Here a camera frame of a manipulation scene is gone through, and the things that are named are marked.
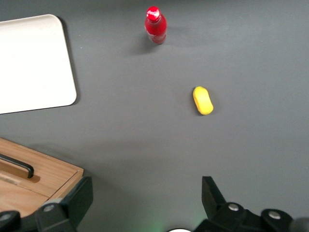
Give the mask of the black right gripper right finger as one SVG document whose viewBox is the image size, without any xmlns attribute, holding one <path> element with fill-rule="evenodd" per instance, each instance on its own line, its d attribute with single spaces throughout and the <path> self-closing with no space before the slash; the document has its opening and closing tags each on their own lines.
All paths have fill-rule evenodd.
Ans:
<svg viewBox="0 0 309 232">
<path fill-rule="evenodd" d="M 256 215 L 240 204 L 227 202 L 213 178 L 202 177 L 201 199 L 207 218 L 196 232 L 307 232 L 309 219 L 293 219 L 277 209 L 264 209 Z"/>
</svg>

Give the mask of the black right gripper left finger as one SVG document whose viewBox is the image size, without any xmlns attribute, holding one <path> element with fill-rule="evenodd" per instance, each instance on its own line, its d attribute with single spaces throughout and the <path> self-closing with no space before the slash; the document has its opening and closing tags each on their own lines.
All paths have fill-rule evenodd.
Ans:
<svg viewBox="0 0 309 232">
<path fill-rule="evenodd" d="M 92 177 L 86 176 L 62 199 L 51 200 L 29 216 L 16 210 L 0 213 L 2 232 L 76 232 L 93 203 Z"/>
</svg>

